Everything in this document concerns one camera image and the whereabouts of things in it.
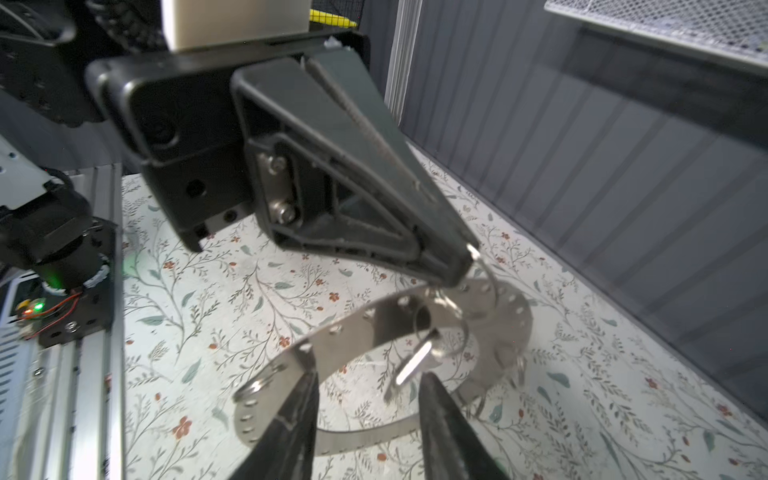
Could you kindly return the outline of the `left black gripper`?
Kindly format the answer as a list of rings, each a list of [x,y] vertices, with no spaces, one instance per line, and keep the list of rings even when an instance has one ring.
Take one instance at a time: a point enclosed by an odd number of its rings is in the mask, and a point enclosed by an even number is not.
[[[365,138],[305,71],[310,56],[300,58],[330,38],[370,63],[366,35],[330,28],[99,59],[85,80],[188,250],[251,215],[253,189],[258,224],[283,249],[458,285],[472,265],[466,246],[375,191]]]

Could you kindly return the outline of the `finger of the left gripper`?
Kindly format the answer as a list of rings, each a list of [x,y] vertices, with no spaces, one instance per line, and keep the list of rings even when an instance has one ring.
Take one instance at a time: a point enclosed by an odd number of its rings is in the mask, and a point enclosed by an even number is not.
[[[362,168],[375,191],[395,200],[406,217],[450,245],[474,243],[474,235],[416,160],[360,56],[349,48],[309,57],[305,71],[341,107],[374,154]]]

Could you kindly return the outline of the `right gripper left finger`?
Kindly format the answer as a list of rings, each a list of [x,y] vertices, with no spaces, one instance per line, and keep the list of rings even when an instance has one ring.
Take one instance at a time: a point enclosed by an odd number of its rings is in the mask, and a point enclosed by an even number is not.
[[[319,409],[316,371],[304,373],[232,480],[310,479]]]

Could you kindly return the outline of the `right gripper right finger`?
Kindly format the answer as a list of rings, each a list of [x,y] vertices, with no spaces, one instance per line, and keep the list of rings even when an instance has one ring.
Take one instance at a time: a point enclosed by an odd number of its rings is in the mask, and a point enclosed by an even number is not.
[[[509,478],[483,447],[435,374],[427,372],[422,375],[418,401],[426,479]]]

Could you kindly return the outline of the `metal perforated ring disc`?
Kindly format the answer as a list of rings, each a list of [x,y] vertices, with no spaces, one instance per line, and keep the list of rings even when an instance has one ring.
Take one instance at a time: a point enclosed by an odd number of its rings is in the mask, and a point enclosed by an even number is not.
[[[503,282],[499,304],[490,314],[481,280],[467,280],[446,291],[463,310],[470,340],[462,354],[429,361],[425,370],[444,377],[461,406],[470,405],[495,385],[524,382],[526,349],[533,315],[523,293]],[[278,354],[233,396],[235,432],[254,447],[304,373],[316,371],[324,399],[337,399],[320,419],[316,452],[347,453],[390,442],[419,427],[417,380],[390,402],[384,393],[399,363],[418,345],[412,316],[427,287],[386,296],[349,316],[331,321]]]

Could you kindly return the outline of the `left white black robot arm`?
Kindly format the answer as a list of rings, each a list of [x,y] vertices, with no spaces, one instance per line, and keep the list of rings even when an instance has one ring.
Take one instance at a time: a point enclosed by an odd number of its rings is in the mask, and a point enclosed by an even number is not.
[[[457,285],[478,242],[408,147],[368,38],[174,52],[156,1],[5,1],[1,88],[67,126],[110,121],[184,245],[254,216],[278,246]]]

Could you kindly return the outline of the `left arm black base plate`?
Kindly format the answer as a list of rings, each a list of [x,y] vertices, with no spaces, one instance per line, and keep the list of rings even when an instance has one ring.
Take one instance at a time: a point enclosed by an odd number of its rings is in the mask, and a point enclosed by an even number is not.
[[[81,340],[114,322],[118,226],[96,218],[64,253],[20,281],[10,324],[43,347]]]

